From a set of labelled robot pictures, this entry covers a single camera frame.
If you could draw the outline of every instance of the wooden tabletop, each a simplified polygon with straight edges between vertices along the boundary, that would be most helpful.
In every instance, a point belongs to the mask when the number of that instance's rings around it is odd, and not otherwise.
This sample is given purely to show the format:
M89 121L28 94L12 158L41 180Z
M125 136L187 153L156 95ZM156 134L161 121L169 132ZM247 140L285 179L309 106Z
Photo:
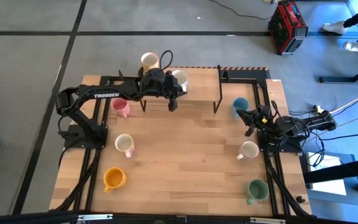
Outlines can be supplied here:
M212 69L197 68L212 73ZM83 84L98 85L100 76L84 76ZM282 115L288 114L280 80L267 80L269 98ZM102 150L91 210L94 212L154 213L188 215L243 215L271 217L269 199L246 203L246 185L253 179L267 181L263 155L250 161L237 161L244 141L257 142L256 132L244 136L247 127L233 119L229 109L234 98L248 99L256 108L251 84L223 83L223 100L216 114L207 101L179 101L178 109L168 111L166 102L147 100L144 113L139 102L130 102L128 118L109 110L108 142ZM94 101L81 108L91 117ZM135 142L132 158L114 147L115 138L130 134ZM73 190L80 175L83 149L72 149L63 157L50 208L59 206ZM299 158L281 153L285 183L294 197L301 195L303 209L311 213ZM126 185L104 193L103 174L119 167L127 175ZM80 208L84 207L85 186ZM278 210L283 213L280 190L275 188Z

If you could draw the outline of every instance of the yellow mug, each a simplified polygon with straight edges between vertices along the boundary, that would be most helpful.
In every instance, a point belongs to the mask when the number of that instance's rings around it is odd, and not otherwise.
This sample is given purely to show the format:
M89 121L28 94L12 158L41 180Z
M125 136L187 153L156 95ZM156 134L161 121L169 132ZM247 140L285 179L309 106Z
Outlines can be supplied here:
M107 193L111 189L124 186L127 182L127 176L120 168L113 167L104 173L103 182L106 185L104 192Z

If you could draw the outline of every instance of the green mug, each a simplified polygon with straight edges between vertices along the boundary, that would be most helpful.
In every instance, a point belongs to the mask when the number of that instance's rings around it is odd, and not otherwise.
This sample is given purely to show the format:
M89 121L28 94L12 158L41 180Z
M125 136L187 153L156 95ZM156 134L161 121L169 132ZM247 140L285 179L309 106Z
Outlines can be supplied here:
M252 204L254 200L265 200L269 196L269 187L263 180L253 180L248 185L247 204Z

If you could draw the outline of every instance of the person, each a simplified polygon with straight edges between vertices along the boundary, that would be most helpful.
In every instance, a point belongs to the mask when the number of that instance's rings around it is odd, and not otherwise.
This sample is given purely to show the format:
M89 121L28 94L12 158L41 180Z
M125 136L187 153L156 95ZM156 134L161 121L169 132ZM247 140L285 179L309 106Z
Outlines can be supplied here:
M346 21L323 24L321 28L328 32L335 32L343 35L349 27L356 24L358 24L358 13ZM352 52L358 52L358 42L347 41L343 44L343 48Z

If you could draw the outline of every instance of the white sneaker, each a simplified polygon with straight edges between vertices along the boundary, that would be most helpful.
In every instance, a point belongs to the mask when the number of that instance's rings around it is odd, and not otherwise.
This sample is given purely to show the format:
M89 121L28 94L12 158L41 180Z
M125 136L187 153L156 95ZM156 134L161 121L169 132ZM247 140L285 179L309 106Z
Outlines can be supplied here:
M345 28L343 27L343 24L345 22L344 21L339 21L339 22L333 22L333 23L327 23L327 24L323 24L321 26L321 28L325 31L328 31L328 32L335 32L337 34L341 34L343 35L348 28Z
M358 52L358 42L346 41L343 43L343 48L348 51Z

